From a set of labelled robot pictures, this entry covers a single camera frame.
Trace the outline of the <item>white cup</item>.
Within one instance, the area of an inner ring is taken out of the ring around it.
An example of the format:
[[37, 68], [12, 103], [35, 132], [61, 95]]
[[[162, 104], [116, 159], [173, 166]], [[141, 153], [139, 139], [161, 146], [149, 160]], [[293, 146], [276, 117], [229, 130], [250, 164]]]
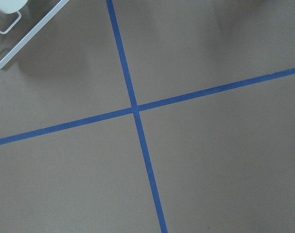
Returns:
[[23, 8], [28, 0], [0, 0], [0, 12], [12, 14]]

